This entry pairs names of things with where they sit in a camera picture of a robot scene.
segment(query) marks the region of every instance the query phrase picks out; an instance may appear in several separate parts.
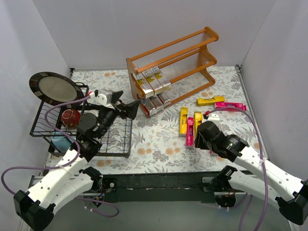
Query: floral tablecloth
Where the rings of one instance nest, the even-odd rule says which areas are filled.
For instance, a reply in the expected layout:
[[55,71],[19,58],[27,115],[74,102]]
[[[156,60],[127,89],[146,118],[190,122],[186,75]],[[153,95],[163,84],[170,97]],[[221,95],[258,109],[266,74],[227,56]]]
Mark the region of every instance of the floral tablecloth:
[[[242,170],[242,167],[226,159],[210,155],[207,150],[185,148],[186,139],[179,137],[179,117],[182,106],[188,107],[188,116],[193,116],[195,111],[205,112],[214,109],[214,106],[197,107],[195,103],[197,98],[223,95],[227,102],[247,105],[234,67],[209,67],[207,70],[216,80],[213,86],[150,118],[146,118],[141,110],[138,111],[133,121],[129,158],[96,156],[89,162],[89,165],[97,168],[102,174],[220,171],[226,165]],[[125,103],[134,100],[130,91],[127,70],[75,71],[72,80],[89,85],[91,90],[102,88],[123,90],[124,94],[121,99]],[[217,112],[217,114],[220,117],[220,130],[227,134],[233,133],[240,136],[259,150],[253,126],[245,115],[239,112]],[[51,165],[54,166],[59,160],[56,157],[51,158]]]

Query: wooden rack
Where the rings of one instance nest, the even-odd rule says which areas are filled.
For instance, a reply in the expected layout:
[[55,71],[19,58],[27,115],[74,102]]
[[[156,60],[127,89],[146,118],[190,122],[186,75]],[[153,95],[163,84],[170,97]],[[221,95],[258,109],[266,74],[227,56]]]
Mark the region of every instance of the wooden rack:
[[200,87],[173,99],[170,105],[213,85],[215,80],[206,71],[206,68],[215,65],[217,60],[207,50],[207,44],[217,41],[218,38],[218,34],[207,26],[202,30],[165,45],[132,58],[127,58],[126,61],[133,97],[135,99],[143,99],[145,98],[145,94],[131,73],[138,74],[154,66],[158,66],[168,78],[171,83],[171,88],[173,83],[198,72],[207,79],[206,83]]

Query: black wire dish rack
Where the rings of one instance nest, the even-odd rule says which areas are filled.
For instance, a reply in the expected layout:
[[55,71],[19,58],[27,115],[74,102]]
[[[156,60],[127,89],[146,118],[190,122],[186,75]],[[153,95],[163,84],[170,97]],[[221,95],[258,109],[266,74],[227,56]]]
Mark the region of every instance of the black wire dish rack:
[[[89,92],[89,87],[83,83],[76,83],[84,93],[87,95]],[[32,137],[42,137],[49,143],[48,152],[52,155],[59,157],[65,155],[64,152],[60,151],[52,142],[53,138],[64,138],[68,142],[72,143],[66,136],[61,133],[57,133],[52,129],[45,121],[45,113],[52,106],[41,102],[38,108],[38,112],[35,116],[30,135]],[[55,127],[69,134],[71,137],[76,137],[76,129],[68,129],[61,123],[61,115],[66,110],[66,107],[56,108],[51,111],[48,115],[48,120]],[[74,109],[78,110],[80,114],[84,114],[89,110],[99,110],[97,105],[83,103],[80,106],[75,107]],[[132,120],[117,118],[113,125],[109,128],[108,132],[104,137],[101,138],[102,147],[96,156],[122,156],[128,158],[130,155],[131,149],[131,132],[132,132]]]

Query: purple cable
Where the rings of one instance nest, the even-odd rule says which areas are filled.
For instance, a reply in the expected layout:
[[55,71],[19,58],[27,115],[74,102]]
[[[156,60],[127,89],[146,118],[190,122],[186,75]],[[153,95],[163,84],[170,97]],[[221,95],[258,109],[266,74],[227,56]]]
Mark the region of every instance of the purple cable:
[[119,214],[119,212],[120,212],[120,210],[119,210],[119,208],[118,208],[117,206],[115,206],[115,205],[113,205],[113,204],[111,204],[111,203],[105,202],[105,201],[97,201],[97,200],[92,200],[92,199],[83,198],[83,197],[76,197],[76,199],[82,200],[82,201],[98,202],[98,203],[101,203],[101,204],[104,204],[104,205],[109,205],[109,206],[115,208],[115,209],[116,209],[116,213],[113,214],[113,215],[108,215],[108,214],[105,214],[105,213],[103,213],[103,212],[101,212],[101,211],[99,211],[99,210],[97,210],[97,209],[88,208],[88,207],[87,207],[87,209],[89,209],[89,210],[92,209],[93,212],[98,213],[98,214],[101,214],[102,216],[105,216],[105,217],[107,217],[107,218],[114,218],[114,217],[117,216],[117,215]]
[[[245,201],[246,197],[247,197],[247,193],[245,194],[243,199],[237,205],[235,205],[233,207],[229,207],[229,209],[235,209],[235,208],[238,208],[239,206],[241,206],[241,204]],[[225,207],[217,207],[215,205],[208,205],[208,204],[202,204],[202,203],[199,203],[199,205],[203,205],[203,206],[210,207],[210,208],[219,208],[219,209],[223,208],[223,209],[227,209]]]
[[[213,111],[210,111],[210,113],[213,113],[213,112],[216,112],[216,111],[223,111],[223,110],[226,110],[226,109],[230,109],[230,108],[229,107],[217,108],[217,109],[214,109]],[[253,121],[253,119],[250,117],[250,115],[246,111],[243,111],[242,109],[239,109],[239,108],[233,108],[233,109],[236,110],[236,111],[244,113],[248,117],[248,119],[250,120],[252,125],[254,126],[254,129],[255,129],[255,132],[256,132],[256,135],[257,135],[257,139],[258,139],[258,143],[259,143],[259,147],[260,147],[260,159],[263,160],[263,150],[262,150],[261,138],[260,138],[260,135],[258,133],[257,126],[256,126],[255,122]],[[265,213],[266,213],[266,210],[267,210],[267,207],[268,207],[268,201],[269,201],[269,189],[268,189],[269,183],[268,183],[268,177],[267,177],[267,174],[266,174],[265,163],[262,162],[261,166],[262,166],[263,174],[264,174],[265,199],[264,199],[264,206],[263,206],[263,210],[262,210],[260,219],[259,219],[254,231],[257,231],[260,228],[262,221],[264,220]]]
[[246,215],[246,213],[248,211],[248,208],[249,208],[249,206],[251,204],[251,201],[252,201],[253,197],[254,197],[253,195],[250,195],[249,201],[248,201],[248,203],[246,205],[246,208],[245,208],[245,210],[244,210],[244,212],[243,212],[243,214],[241,216],[240,225],[239,225],[239,231],[242,231],[242,224],[243,224],[243,221],[244,221],[244,217],[245,217],[245,215]]
[[[73,140],[74,143],[76,144],[77,146],[77,154],[76,156],[74,157],[74,159],[72,159],[71,161],[67,162],[66,164],[62,165],[63,167],[65,166],[68,166],[70,165],[71,163],[73,163],[79,156],[79,153],[80,153],[80,146],[78,144],[78,142],[76,140],[74,140],[70,135],[66,134],[65,132],[61,131],[60,129],[56,128],[54,125],[52,125],[49,121],[48,121],[48,118],[47,118],[47,115],[49,114],[49,112],[51,112],[52,110],[58,108],[58,107],[63,107],[63,106],[66,106],[66,105],[69,105],[69,104],[74,104],[74,103],[80,103],[80,102],[83,102],[87,99],[89,99],[90,96],[87,96],[83,99],[80,99],[80,100],[75,100],[75,101],[71,101],[71,102],[66,102],[66,103],[61,103],[61,104],[58,104],[54,107],[51,107],[49,110],[47,110],[47,112],[45,113],[45,120],[46,120],[46,123],[53,129],[55,129],[56,131],[60,132],[61,134],[63,134],[64,136],[66,136],[68,139],[70,140]],[[15,169],[31,169],[31,170],[54,170],[54,169],[58,169],[60,167],[27,167],[27,166],[16,166],[16,167],[10,167],[8,169],[6,169],[4,172],[2,172],[1,174],[1,182],[3,184],[3,186],[5,187],[5,189],[7,191],[9,191],[11,194],[15,195],[15,192],[13,190],[11,190],[7,184],[5,183],[4,181],[4,175],[8,172],[8,171],[11,171],[11,170],[15,170]]]

